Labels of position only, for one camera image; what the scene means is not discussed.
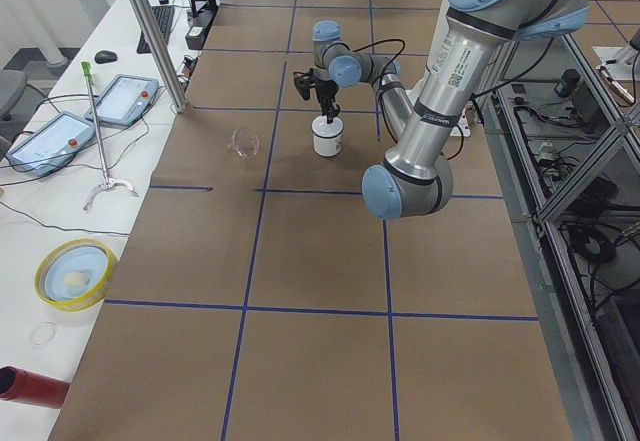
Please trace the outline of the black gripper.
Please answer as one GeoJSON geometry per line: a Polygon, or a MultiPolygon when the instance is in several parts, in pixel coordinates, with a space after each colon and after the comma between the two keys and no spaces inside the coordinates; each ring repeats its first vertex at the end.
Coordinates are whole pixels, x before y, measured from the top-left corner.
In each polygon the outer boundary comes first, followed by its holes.
{"type": "Polygon", "coordinates": [[[310,68],[306,72],[294,71],[293,81],[296,90],[305,101],[309,101],[311,91],[315,91],[325,122],[333,123],[340,114],[340,106],[336,103],[338,85],[332,80],[322,79],[315,68],[310,68]]]}

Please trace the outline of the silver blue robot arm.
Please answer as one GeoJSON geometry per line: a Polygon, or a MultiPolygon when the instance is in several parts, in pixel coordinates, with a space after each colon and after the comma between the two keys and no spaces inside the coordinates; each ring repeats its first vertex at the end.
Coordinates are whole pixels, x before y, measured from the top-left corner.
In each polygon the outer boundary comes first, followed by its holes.
{"type": "Polygon", "coordinates": [[[588,0],[447,0],[448,32],[415,99],[388,57],[351,50],[339,25],[313,28],[314,65],[294,75],[303,99],[318,98],[329,121],[339,113],[339,88],[369,84],[397,143],[362,179],[368,210],[390,220],[442,209],[452,195],[452,171],[443,147],[476,91],[495,49],[509,41],[553,38],[578,30],[588,0]]]}

